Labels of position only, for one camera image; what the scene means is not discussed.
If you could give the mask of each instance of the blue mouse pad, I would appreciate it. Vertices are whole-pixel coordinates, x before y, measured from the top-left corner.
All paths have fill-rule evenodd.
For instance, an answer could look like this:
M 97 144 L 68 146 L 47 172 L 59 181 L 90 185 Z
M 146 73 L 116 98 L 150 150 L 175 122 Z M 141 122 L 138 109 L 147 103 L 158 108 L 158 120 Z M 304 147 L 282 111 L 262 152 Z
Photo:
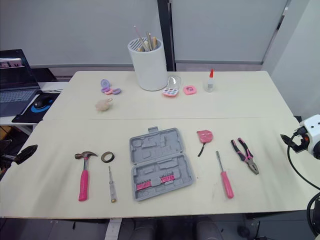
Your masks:
M 24 111 L 22 115 L 17 115 L 12 120 L 13 123 L 39 123 L 42 121 L 42 118 L 55 102 L 59 93 L 41 93 L 33 103 Z M 42 107 L 35 107 L 35 103 L 40 99 L 47 99 L 47 103 Z

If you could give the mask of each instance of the laptop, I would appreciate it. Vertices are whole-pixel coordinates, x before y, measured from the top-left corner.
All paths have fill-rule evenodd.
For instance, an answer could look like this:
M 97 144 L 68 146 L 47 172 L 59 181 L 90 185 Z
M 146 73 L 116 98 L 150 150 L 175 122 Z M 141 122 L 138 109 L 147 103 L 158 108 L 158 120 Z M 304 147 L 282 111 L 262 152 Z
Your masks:
M 0 117 L 20 114 L 38 90 L 23 51 L 0 51 Z

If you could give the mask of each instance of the open tool case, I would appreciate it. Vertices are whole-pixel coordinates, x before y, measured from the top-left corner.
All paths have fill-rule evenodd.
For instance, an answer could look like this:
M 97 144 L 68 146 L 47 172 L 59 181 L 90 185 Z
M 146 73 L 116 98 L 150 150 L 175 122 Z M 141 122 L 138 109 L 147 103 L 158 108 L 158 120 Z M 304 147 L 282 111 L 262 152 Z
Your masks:
M 145 200 L 191 185 L 194 175 L 176 128 L 149 133 L 130 139 L 133 198 Z

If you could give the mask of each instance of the pen holder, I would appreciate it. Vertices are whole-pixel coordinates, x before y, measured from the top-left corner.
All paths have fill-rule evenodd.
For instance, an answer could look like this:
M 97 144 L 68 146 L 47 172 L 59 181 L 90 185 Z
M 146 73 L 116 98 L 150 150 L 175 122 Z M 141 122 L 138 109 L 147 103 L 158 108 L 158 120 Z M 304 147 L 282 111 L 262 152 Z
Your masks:
M 164 45 L 156 39 L 156 48 L 152 51 L 138 51 L 142 45 L 136 38 L 129 42 L 128 49 L 141 88 L 147 91 L 163 89 L 168 83 Z

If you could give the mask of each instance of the screwdriver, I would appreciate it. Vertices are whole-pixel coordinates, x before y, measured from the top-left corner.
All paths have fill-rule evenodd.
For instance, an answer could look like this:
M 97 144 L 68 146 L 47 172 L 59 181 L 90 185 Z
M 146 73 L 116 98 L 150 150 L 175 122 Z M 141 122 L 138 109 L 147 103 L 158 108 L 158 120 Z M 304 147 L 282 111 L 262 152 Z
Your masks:
M 117 195 L 116 195 L 116 189 L 115 189 L 115 183 L 112 179 L 111 175 L 111 169 L 109 166 L 109 186 L 110 186 L 110 199 L 112 203 L 115 203 L 117 201 Z
M 222 177 L 225 194 L 229 199 L 232 199 L 234 197 L 234 191 L 232 191 L 232 187 L 231 187 L 229 178 L 227 176 L 227 172 L 224 171 L 224 168 L 222 167 L 219 151 L 215 151 L 215 153 L 221 167 L 221 177 Z

